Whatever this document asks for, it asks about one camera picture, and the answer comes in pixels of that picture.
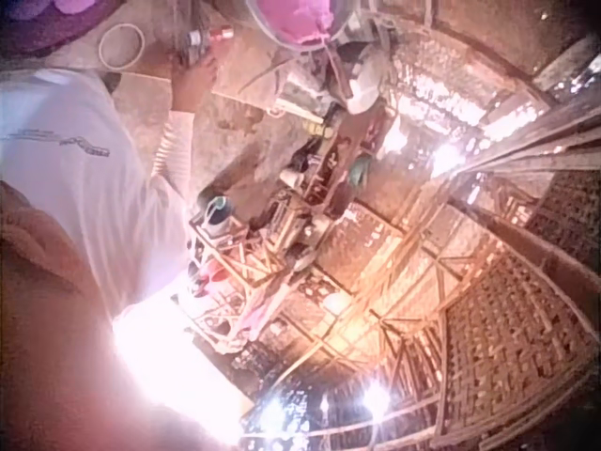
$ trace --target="person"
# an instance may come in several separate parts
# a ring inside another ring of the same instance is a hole
[[[194,111],[216,73],[213,54],[189,70],[174,63],[150,175],[97,75],[39,70],[0,85],[2,180],[65,230],[111,316],[187,268]]]
[[[214,57],[175,65],[150,176],[100,79],[40,70],[0,85],[2,449],[202,449],[199,434],[165,441],[112,320],[186,271],[193,112],[216,71]]]

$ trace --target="white cord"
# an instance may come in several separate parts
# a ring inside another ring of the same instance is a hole
[[[102,47],[103,47],[107,37],[111,33],[115,32],[116,30],[118,30],[120,28],[130,28],[136,32],[136,34],[140,38],[140,50],[138,51],[136,56],[131,61],[125,63],[122,66],[112,66],[106,62],[106,59],[104,59],[104,55],[102,54]],[[133,66],[135,63],[138,62],[138,60],[142,56],[142,53],[144,52],[145,47],[146,47],[146,39],[144,37],[144,33],[142,33],[142,30],[137,25],[134,25],[133,23],[118,23],[118,24],[114,25],[113,27],[109,28],[104,33],[104,35],[102,35],[102,38],[100,39],[100,44],[98,45],[98,58],[100,59],[100,62],[104,65],[104,67],[107,68],[108,70],[112,70],[112,71],[125,70],[127,68],[130,68],[131,66]]]

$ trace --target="hand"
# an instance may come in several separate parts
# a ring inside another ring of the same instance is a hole
[[[217,59],[211,50],[190,68],[184,67],[179,58],[174,58],[171,109],[195,113],[200,101],[215,85],[217,69]]]

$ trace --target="white shirt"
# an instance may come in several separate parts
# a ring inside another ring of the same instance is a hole
[[[98,77],[39,70],[0,95],[2,180],[62,225],[113,315],[185,271],[193,114],[170,112],[151,177]]]

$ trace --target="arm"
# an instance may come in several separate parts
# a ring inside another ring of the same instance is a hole
[[[194,113],[216,77],[217,61],[212,53],[191,68],[174,61],[172,106],[151,177],[163,177],[184,200],[189,197]]]

